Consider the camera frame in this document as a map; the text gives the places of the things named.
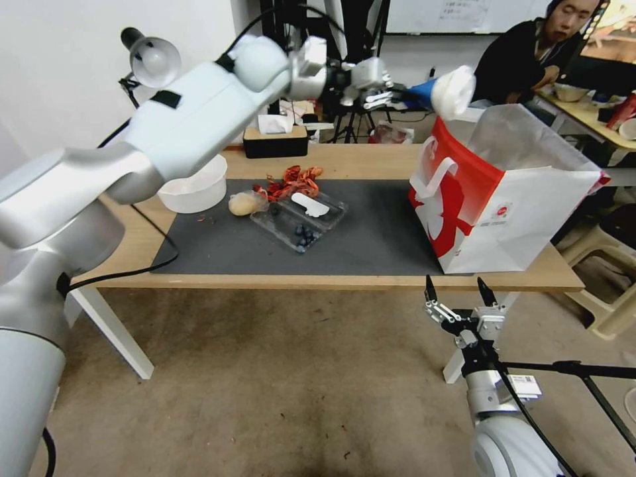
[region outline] white bowl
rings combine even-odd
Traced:
[[[628,119],[621,124],[618,133],[625,139],[636,140],[636,118]]]
[[[157,195],[173,212],[196,213],[214,207],[227,191],[227,161],[216,155],[200,171],[185,179],[167,182]]]
[[[566,103],[574,103],[576,101],[579,101],[587,93],[590,92],[589,89],[583,89],[561,83],[555,83],[555,91],[556,97],[558,97],[561,101],[565,101]]]

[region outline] wooden table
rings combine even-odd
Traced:
[[[584,96],[583,99],[575,103],[566,103],[559,101],[552,93],[542,90],[537,92],[536,98],[541,107],[556,114],[552,129],[557,131],[565,120],[572,119],[597,141],[609,141],[617,149],[636,151],[636,141],[623,138],[618,132],[606,128],[598,120],[598,108],[592,104],[592,100],[588,96]]]
[[[310,144],[309,155],[303,158],[247,159],[241,151],[225,151],[228,179],[263,180],[268,174],[279,176],[289,166],[306,168],[321,166],[323,179],[398,179],[405,180],[415,170],[421,145],[396,146],[381,144]],[[130,207],[105,200],[126,227],[126,235],[117,251],[89,277],[135,270],[150,265],[163,237]],[[175,214],[163,207],[155,197],[140,204],[140,208],[167,231]],[[579,292],[584,289],[565,260],[548,245],[525,272],[481,274],[496,291],[507,291],[510,305],[519,292]],[[476,290],[474,276],[435,276],[440,290]],[[312,290],[422,290],[423,276],[263,276],[263,275],[176,275],[142,274],[100,282],[99,287],[116,288],[268,288]],[[143,379],[149,379],[154,369],[148,357],[123,327],[99,292],[82,287],[71,296],[107,335],[129,364]],[[444,375],[447,382],[460,376],[463,365],[461,352],[456,352]]]

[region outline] tissue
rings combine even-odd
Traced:
[[[292,131],[293,119],[280,115],[258,115],[258,131],[261,134],[282,134]]]

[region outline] bag handle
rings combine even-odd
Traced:
[[[424,155],[426,153],[426,149],[434,140],[435,137],[431,136],[422,145],[422,153],[420,155],[418,171],[414,173],[409,179],[409,183],[415,190],[415,193],[421,199],[426,199],[435,195],[435,193],[439,189],[442,179],[447,172],[450,172],[452,175],[455,175],[457,173],[457,163],[453,159],[446,157],[442,162],[440,162],[439,166],[437,166],[437,169],[435,170],[435,173],[433,174],[431,180],[429,180],[429,183],[424,183],[425,176],[422,170],[422,161],[425,160]]]

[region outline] crayfish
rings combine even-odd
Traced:
[[[322,173],[323,169],[320,167],[301,170],[300,166],[292,166],[285,170],[282,181],[277,181],[272,176],[267,176],[267,189],[255,184],[253,190],[266,197],[269,202],[283,200],[294,192],[316,197],[319,188],[315,183],[315,179]]]

